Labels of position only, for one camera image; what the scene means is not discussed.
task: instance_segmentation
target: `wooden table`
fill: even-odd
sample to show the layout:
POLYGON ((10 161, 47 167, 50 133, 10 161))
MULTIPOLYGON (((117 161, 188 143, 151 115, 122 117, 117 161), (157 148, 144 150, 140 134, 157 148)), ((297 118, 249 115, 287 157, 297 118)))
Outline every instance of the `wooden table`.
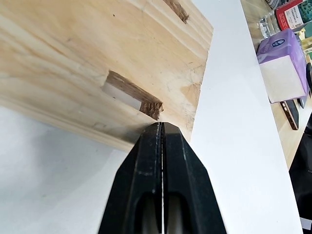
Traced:
MULTIPOLYGON (((271 11, 271 8, 264 0, 241 0, 241 3, 254 48, 257 50, 260 42, 263 40, 257 23, 259 19, 271 11)), ((312 113, 312 100, 310 98, 308 98, 305 109, 302 109, 297 101, 295 103, 299 111, 299 130, 297 131, 291 128, 280 103, 271 104, 288 169, 293 162, 298 145, 312 113)))

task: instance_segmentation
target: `mortise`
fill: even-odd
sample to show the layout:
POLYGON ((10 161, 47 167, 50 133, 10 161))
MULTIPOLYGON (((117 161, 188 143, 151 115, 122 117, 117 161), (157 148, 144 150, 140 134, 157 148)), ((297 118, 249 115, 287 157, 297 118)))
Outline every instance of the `mortise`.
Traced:
POLYGON ((149 117, 155 120, 159 119, 159 114, 161 111, 163 111, 163 109, 162 109, 162 102, 158 98, 147 93, 146 91, 144 91, 143 89, 135 85, 134 83, 130 82, 125 77, 113 71, 109 71, 108 77, 106 79, 104 86, 102 87, 102 90, 106 94, 113 96, 113 98, 121 100, 121 98, 117 97, 118 95, 112 95, 111 92, 109 93, 106 91, 107 84, 112 85, 119 91, 122 91, 124 94, 131 96, 132 98, 134 98, 135 101, 141 102, 140 108, 137 108, 137 109, 139 109, 142 113, 148 115, 149 117))
POLYGON ((177 0, 163 0, 175 12, 177 16, 186 24, 189 14, 184 10, 177 0))

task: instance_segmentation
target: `black object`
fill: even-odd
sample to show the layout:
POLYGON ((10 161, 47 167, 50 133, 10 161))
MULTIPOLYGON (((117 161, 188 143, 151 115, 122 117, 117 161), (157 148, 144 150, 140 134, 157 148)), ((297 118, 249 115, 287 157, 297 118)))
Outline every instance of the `black object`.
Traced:
POLYGON ((180 201, 184 233, 226 234, 207 170, 179 128, 159 122, 143 131, 118 169, 98 233, 143 233, 147 200, 154 201, 155 233, 167 233, 172 196, 180 201))
MULTIPOLYGON (((312 220, 312 136, 304 133, 289 170, 299 215, 312 220)), ((312 234, 303 229, 304 234, 312 234)))
POLYGON ((310 115, 306 129, 304 130, 304 133, 312 136, 312 115, 310 115))
POLYGON ((312 65, 310 62, 308 62, 307 67, 306 67, 306 76, 307 76, 309 88, 312 91, 312 65))
POLYGON ((299 129, 299 112, 294 100, 282 101, 281 106, 293 130, 299 129))
POLYGON ((298 103, 302 107, 302 109, 304 109, 304 107, 306 106, 309 94, 310 94, 310 88, 309 88, 309 93, 306 96, 298 98, 298 103))

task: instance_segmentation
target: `pine wood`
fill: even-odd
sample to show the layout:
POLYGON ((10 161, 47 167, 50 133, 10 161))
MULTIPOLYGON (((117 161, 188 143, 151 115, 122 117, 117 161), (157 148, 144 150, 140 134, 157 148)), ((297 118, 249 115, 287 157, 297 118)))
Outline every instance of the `pine wood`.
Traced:
POLYGON ((154 118, 189 138, 212 32, 190 0, 0 0, 0 104, 125 150, 154 118))

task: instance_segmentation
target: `white surface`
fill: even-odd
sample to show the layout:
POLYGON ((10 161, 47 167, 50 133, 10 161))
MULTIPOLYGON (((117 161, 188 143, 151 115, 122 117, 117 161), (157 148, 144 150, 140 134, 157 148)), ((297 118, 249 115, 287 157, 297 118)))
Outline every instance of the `white surface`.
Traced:
MULTIPOLYGON (((192 146, 209 171, 227 232, 302 233, 240 1, 194 2, 214 36, 192 146)), ((125 153, 4 108, 0 139, 1 234, 97 232, 125 153)))
POLYGON ((130 95, 124 93, 123 91, 119 90, 118 88, 115 88, 109 83, 105 83, 102 90, 108 94, 109 96, 112 96, 123 103, 132 106, 133 108, 140 110, 142 102, 136 100, 135 98, 131 97, 130 95))
POLYGON ((260 64, 260 70, 271 103, 306 95, 289 55, 260 64))
POLYGON ((300 222, 303 229, 311 230, 312 220, 300 217, 300 222))
POLYGON ((240 1, 193 2, 214 26, 214 36, 191 146, 208 170, 227 232, 301 234, 286 161, 240 1))

